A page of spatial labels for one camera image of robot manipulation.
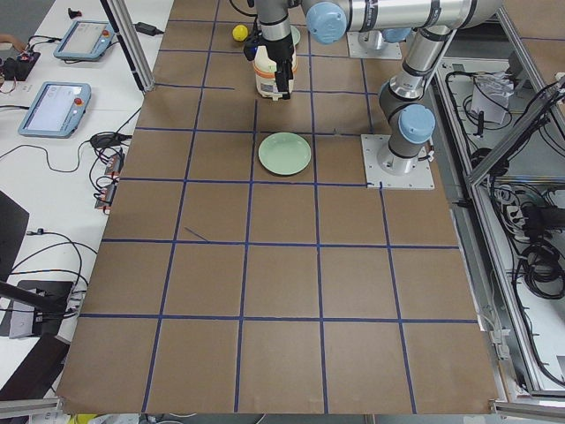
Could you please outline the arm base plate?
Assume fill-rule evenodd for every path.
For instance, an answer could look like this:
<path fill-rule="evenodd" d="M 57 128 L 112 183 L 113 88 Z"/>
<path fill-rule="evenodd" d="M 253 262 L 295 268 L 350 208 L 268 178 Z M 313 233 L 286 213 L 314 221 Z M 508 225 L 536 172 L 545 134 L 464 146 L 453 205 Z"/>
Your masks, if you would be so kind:
<path fill-rule="evenodd" d="M 389 149 L 387 134 L 362 134 L 362 154 L 368 188 L 390 190 L 433 190 L 433 174 L 428 160 L 419 155 L 404 159 Z"/>
<path fill-rule="evenodd" d="M 402 52 L 398 42 L 386 42 L 380 31 L 347 33 L 350 57 L 382 60 L 401 60 Z"/>

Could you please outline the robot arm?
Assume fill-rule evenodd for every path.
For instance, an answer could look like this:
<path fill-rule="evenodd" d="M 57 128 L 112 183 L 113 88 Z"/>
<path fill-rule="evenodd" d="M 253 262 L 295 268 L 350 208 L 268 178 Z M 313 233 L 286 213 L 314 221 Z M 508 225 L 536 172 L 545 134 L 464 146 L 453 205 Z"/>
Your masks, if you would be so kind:
<path fill-rule="evenodd" d="M 449 29 L 474 27 L 494 15 L 500 1 L 256 1 L 260 26 L 245 41 L 244 53 L 252 61 L 259 46 L 267 48 L 276 64 L 291 60 L 289 9 L 301 7 L 308 31 L 320 44 L 338 41 L 347 32 L 391 28 Z"/>
<path fill-rule="evenodd" d="M 352 70 L 332 57 L 313 61 L 313 86 L 320 82 L 331 87 L 313 95 L 314 127 L 324 134 L 389 129 L 391 135 L 375 158 L 383 172 L 400 178 L 432 159 L 419 153 L 432 137 L 436 118 L 420 100 L 455 31 L 429 26 L 382 29 L 380 34 L 387 43 L 410 41 L 395 74 L 363 60 Z"/>

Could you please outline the green plate near arm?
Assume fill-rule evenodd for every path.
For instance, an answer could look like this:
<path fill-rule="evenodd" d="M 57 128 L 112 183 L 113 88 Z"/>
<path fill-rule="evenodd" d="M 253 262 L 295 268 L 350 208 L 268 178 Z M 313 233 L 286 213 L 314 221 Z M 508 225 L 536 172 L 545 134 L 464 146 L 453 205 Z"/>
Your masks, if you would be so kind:
<path fill-rule="evenodd" d="M 290 26 L 292 42 L 294 46 L 297 46 L 301 39 L 301 33 L 295 26 Z"/>
<path fill-rule="evenodd" d="M 259 147 L 260 163 L 268 171 L 290 176 L 304 170 L 312 158 L 308 142 L 292 132 L 277 132 L 268 135 Z"/>

